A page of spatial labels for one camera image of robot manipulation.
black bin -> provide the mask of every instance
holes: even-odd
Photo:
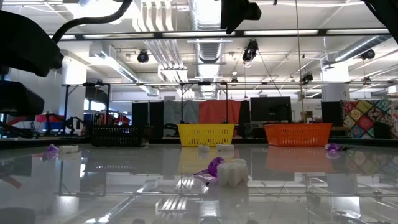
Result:
[[[137,126],[94,125],[90,141],[93,146],[128,146],[142,145],[143,128]]]

colorful quilt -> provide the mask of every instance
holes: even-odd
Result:
[[[373,123],[380,121],[391,127],[392,138],[398,138],[397,119],[393,102],[384,100],[358,100],[341,102],[344,127],[350,128],[348,136],[359,139],[374,138]]]

white pillar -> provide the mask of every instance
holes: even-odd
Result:
[[[62,62],[62,78],[63,84],[82,84],[86,82],[87,69],[86,66],[77,62],[70,57],[65,57]],[[59,114],[64,115],[66,88],[61,89],[60,110]],[[84,100],[86,96],[86,88],[78,87],[68,96],[67,118],[76,116],[83,119]]]
[[[327,82],[349,81],[348,64],[341,62],[332,65],[331,69],[322,70],[321,80]],[[322,101],[349,101],[349,84],[340,85],[323,85],[322,86]]]

gray fabric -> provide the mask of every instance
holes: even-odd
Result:
[[[184,101],[183,102],[183,120],[186,123],[197,124],[199,118],[200,102]],[[163,124],[179,124],[181,121],[181,102],[164,101]],[[173,135],[174,131],[169,129],[163,130],[163,136]]]

reflective surface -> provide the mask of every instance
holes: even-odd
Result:
[[[356,146],[333,157],[322,147],[266,145],[208,153],[179,145],[80,149],[61,156],[1,152],[1,223],[398,220],[398,154],[380,148]],[[246,160],[248,185],[194,179],[216,156]]]

